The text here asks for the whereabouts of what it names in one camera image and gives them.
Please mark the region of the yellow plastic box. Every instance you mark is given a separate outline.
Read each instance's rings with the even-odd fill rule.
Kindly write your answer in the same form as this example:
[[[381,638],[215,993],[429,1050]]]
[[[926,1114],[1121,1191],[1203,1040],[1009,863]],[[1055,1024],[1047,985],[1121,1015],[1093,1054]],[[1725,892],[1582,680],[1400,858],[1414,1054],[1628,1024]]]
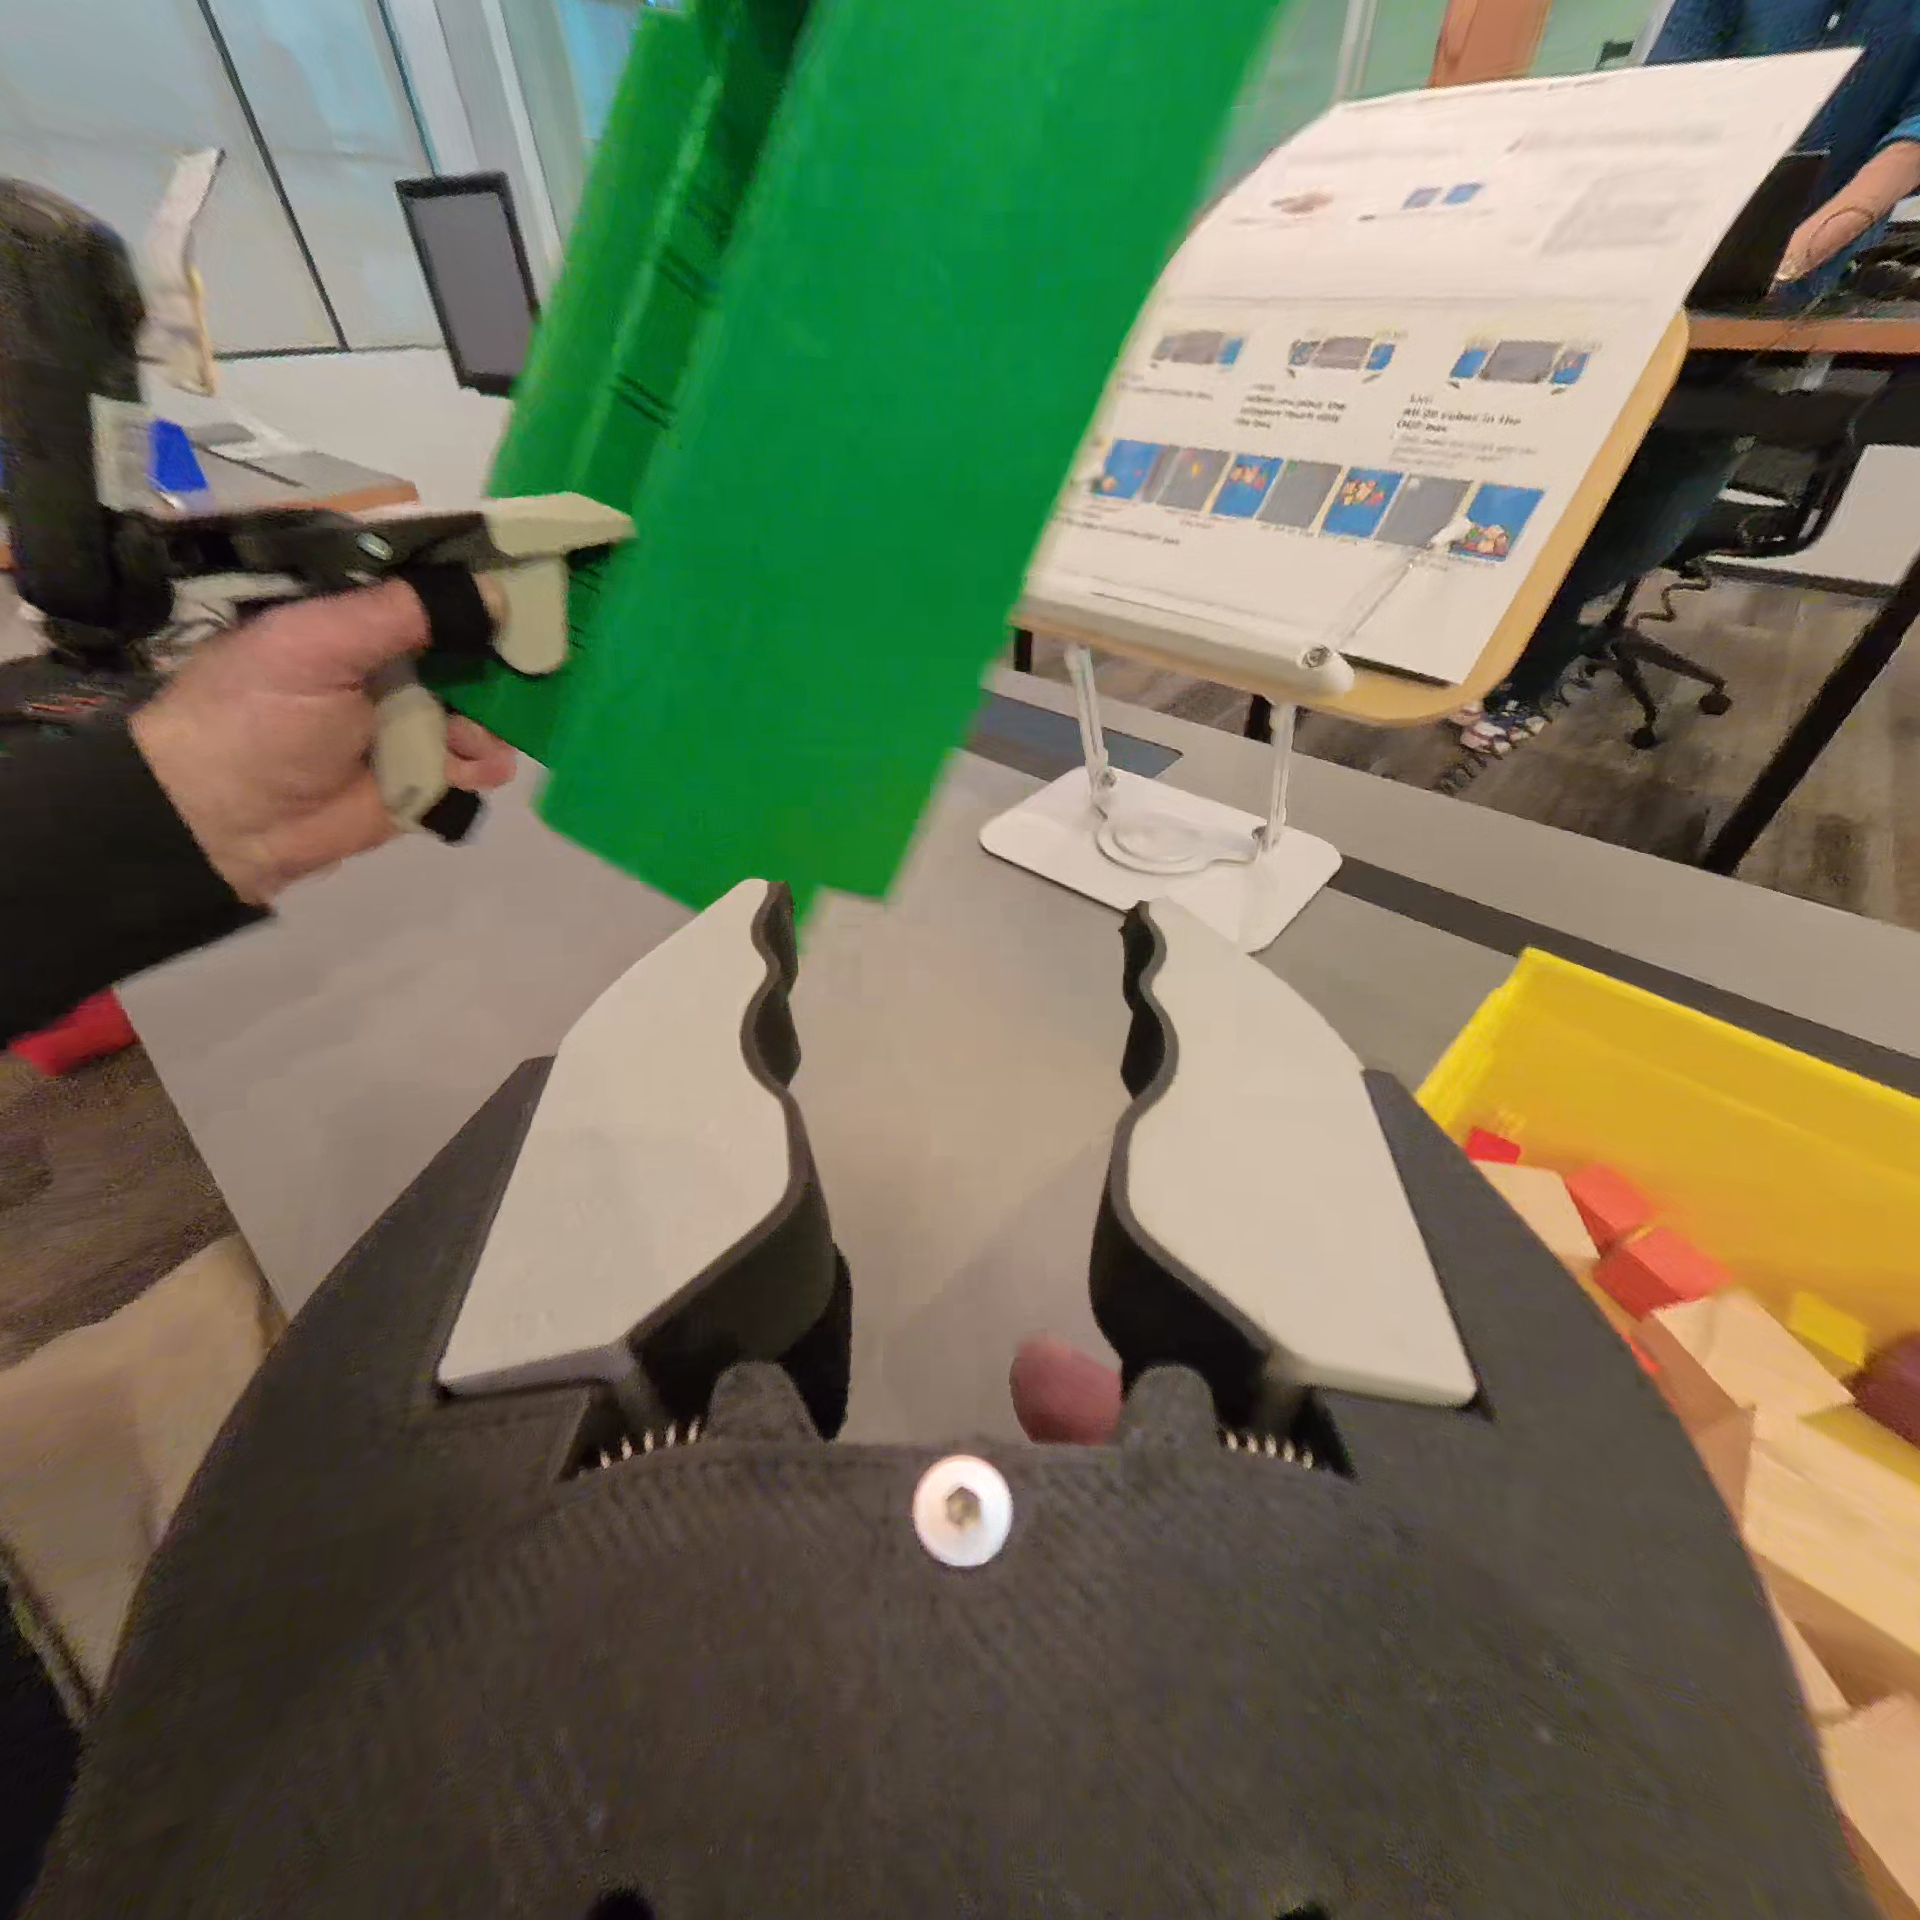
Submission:
[[[1529,1163],[1600,1167],[1639,1189],[1840,1376],[1864,1417],[1843,1429],[1846,1445],[1916,1470],[1918,1487],[1914,1095],[1526,950],[1429,1070],[1419,1103],[1463,1149],[1484,1128],[1518,1141]],[[1701,1572],[1708,1548],[1740,1548],[1739,1589],[1764,1594],[1670,1415],[1696,1468],[1664,1470],[1655,1489],[1715,1493],[1673,1562]],[[1790,1661],[1773,1607],[1769,1621]]]

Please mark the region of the person's beige trouser leg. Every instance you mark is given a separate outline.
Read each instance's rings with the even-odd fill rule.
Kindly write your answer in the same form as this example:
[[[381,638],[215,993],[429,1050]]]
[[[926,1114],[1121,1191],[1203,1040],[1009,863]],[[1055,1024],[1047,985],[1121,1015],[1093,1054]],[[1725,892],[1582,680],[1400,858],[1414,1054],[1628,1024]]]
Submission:
[[[188,1485],[285,1314],[247,1238],[3,1375],[4,1609],[87,1716]]]

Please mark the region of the light wooden desk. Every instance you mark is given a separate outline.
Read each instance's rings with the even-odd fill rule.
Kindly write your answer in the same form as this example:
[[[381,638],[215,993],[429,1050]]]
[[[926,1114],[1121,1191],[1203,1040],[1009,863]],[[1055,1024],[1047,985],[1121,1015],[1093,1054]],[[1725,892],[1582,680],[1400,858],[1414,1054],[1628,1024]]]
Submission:
[[[196,444],[196,457],[220,513],[369,514],[421,501],[406,478],[301,446]]]

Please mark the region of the printed instruction sheet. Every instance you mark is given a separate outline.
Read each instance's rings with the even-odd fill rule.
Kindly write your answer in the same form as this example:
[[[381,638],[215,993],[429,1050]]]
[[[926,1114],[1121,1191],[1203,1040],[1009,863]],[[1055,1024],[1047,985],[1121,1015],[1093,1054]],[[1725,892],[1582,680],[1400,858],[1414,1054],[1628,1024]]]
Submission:
[[[1469,698],[1646,434],[1685,299],[1859,59],[1329,110],[1168,261],[1016,628],[1277,703]]]

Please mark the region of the green plastic box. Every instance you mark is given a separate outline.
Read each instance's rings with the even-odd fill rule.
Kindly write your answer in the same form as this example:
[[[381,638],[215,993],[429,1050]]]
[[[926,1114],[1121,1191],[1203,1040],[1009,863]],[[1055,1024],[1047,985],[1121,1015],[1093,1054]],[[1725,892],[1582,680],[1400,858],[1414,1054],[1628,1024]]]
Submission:
[[[882,899],[1283,5],[645,8],[491,506],[576,495],[564,660],[441,682],[688,909]]]

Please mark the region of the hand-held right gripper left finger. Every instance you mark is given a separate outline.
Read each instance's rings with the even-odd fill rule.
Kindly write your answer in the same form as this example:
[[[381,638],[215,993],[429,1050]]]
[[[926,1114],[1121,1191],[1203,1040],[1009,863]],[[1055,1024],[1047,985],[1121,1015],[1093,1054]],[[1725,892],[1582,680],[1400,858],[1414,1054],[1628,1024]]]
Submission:
[[[546,1079],[439,1387],[607,1391],[636,1429],[707,1419],[739,1364],[847,1422],[847,1259],[794,1095],[796,904],[748,878],[622,972]]]

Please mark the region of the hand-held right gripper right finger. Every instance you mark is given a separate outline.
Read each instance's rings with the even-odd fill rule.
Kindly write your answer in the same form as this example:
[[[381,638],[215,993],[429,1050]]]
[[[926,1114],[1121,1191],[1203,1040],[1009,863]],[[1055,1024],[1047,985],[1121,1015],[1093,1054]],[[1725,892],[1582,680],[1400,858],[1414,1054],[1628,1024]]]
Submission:
[[[1228,1429],[1309,1394],[1458,1410],[1469,1347],[1371,1070],[1291,982],[1189,909],[1121,922],[1126,1104],[1089,1298],[1121,1379],[1181,1368]]]

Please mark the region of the pile of wooden cubes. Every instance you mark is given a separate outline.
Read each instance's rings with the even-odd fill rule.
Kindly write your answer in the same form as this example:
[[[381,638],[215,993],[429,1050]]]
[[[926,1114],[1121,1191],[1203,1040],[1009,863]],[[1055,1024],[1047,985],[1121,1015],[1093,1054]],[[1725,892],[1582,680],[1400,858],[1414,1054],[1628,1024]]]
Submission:
[[[1916,1916],[1916,1468],[1849,1445],[1852,1391],[1740,1276],[1606,1167],[1465,1150],[1628,1342],[1706,1468],[1789,1648],[1852,1856]]]

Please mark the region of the wooden post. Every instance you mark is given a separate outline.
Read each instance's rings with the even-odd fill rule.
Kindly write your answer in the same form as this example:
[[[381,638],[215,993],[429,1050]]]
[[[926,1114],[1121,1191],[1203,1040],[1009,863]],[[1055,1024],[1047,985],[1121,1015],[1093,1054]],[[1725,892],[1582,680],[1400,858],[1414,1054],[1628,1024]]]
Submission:
[[[1442,13],[1427,87],[1503,84],[1530,75],[1555,3],[1458,0]]]

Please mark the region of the black office chair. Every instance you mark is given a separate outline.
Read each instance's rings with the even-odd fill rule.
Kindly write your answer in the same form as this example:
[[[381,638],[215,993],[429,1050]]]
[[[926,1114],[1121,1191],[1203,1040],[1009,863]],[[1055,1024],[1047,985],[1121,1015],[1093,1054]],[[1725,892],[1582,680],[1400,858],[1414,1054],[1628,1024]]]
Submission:
[[[1621,588],[1605,616],[1589,628],[1576,680],[1580,689],[1590,689],[1600,674],[1616,679],[1641,712],[1626,732],[1632,750],[1646,755],[1664,740],[1664,706],[1648,682],[1652,669],[1698,686],[1696,711],[1702,717],[1721,719],[1735,706],[1725,674],[1655,635],[1677,623],[1679,598],[1713,588],[1717,565],[1759,565],[1802,555],[1839,514],[1859,464],[1861,448],[1854,444],[1819,455],[1752,446],[1708,513],[1661,566],[1666,582],[1659,607],[1636,612],[1646,580],[1641,574]]]

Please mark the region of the person's right hand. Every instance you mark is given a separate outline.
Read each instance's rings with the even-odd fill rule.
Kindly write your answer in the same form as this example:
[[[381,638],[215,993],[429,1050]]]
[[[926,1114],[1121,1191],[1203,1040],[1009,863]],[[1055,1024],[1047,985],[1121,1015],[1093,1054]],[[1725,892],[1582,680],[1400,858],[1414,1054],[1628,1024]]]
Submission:
[[[1119,1368],[1057,1337],[1024,1340],[1012,1358],[1010,1396],[1021,1435],[1037,1447],[1100,1447],[1124,1410]]]

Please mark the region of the person's left forearm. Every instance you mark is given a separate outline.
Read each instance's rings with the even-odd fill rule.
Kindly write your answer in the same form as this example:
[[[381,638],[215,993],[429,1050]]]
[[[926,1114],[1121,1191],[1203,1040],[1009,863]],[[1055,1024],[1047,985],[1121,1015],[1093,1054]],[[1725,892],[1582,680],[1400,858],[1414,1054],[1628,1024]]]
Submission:
[[[217,871],[126,722],[3,759],[3,1044],[269,921]]]

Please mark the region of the person's left hand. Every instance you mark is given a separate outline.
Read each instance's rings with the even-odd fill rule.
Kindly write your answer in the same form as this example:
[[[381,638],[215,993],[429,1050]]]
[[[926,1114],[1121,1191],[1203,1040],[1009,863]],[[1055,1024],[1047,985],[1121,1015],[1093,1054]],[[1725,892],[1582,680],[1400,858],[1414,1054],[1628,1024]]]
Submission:
[[[373,680],[429,623],[403,582],[296,600],[205,642],[132,740],[213,871],[250,907],[396,839],[373,775]]]

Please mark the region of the black monitor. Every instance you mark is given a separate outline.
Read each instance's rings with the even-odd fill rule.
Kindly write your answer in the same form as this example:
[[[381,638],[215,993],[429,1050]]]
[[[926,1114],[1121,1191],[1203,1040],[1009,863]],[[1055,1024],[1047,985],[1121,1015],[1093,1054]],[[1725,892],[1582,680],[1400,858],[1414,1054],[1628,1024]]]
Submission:
[[[508,400],[541,321],[508,176],[480,170],[396,180],[396,203],[457,385]]]

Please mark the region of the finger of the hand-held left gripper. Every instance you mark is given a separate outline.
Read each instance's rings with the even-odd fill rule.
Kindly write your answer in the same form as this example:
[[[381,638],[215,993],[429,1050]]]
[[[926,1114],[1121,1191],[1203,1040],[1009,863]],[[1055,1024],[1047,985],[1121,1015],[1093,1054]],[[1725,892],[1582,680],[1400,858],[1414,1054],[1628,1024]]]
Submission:
[[[580,492],[491,499],[480,516],[493,652],[522,679],[552,679],[570,650],[574,565],[632,541],[634,520]]]

